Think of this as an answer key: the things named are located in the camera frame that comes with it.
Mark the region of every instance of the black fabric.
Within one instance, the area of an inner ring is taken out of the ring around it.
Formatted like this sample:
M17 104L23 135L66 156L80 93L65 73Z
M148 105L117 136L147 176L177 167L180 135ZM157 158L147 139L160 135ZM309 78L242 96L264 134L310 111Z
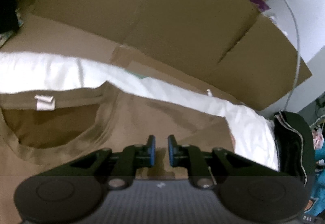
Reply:
M0 33L19 30L16 0L0 0Z
M303 166L307 175L315 175L315 150L313 134L303 117L291 112L283 112L287 123L303 136Z
M322 211L321 213L319 213L317 216L320 217L321 219L325 220L325 210Z
M281 114L283 119L303 137L302 164L307 175L305 187L311 192L315 181L315 150L311 130L299 114L291 112L281 112ZM274 123L275 143L279 152L280 171L296 176L299 180L305 182L305 175L300 162L302 141L299 134L286 129L277 118L275 118Z

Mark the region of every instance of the gray textured surface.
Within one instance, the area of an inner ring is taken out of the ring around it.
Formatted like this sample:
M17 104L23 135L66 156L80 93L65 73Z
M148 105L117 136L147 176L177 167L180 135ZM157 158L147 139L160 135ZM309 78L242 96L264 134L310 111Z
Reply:
M325 93L321 94L319 97L319 102L322 104L325 102ZM308 125L311 125L319 118L321 115L325 114L325 108L321 108L316 104L316 100L311 102L308 106L303 108L298 112L300 116L302 116Z
M187 180L134 181L113 191L102 207L78 224L250 224L228 212L212 191L201 191ZM298 224L297 220L288 222Z

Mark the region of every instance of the white tag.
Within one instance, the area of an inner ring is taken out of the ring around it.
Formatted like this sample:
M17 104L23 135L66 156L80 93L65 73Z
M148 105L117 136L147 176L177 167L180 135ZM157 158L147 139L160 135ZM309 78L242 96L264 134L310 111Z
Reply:
M36 103L37 111L45 111L45 110L54 110L55 109L54 96L36 95L34 98L37 99L37 103Z
M206 91L208 92L208 96L213 96L213 94L212 94L212 92L211 92L210 89L207 89Z

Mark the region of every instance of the white sheet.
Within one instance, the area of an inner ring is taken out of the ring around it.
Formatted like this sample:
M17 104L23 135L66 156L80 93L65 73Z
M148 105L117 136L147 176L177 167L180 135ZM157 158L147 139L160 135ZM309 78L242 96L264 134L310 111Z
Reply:
M236 140L235 153L278 170L270 122L246 106L201 95L154 78L140 79L122 68L87 59L45 53L0 52L0 93L96 88L105 81L126 93L225 117Z

